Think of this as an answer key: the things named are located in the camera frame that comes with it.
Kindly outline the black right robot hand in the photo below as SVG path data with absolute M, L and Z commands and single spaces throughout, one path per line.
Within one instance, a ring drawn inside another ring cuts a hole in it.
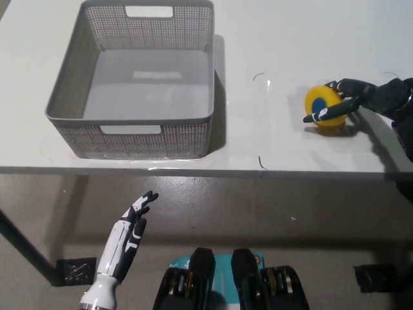
M 371 110 L 396 123 L 412 115 L 412 78 L 390 80 L 381 86 L 357 79 L 344 78 L 325 86 L 339 96 L 339 103 L 312 112 L 303 118 L 305 123 L 316 123 L 344 116 L 359 107 Z

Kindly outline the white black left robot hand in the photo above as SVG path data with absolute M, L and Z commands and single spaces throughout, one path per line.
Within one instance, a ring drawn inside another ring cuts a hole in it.
M 158 193 L 148 191 L 116 221 L 106 242 L 97 274 L 111 276 L 118 283 L 125 279 L 145 231 L 146 219 L 143 215 L 150 210 L 148 204 L 158 196 Z

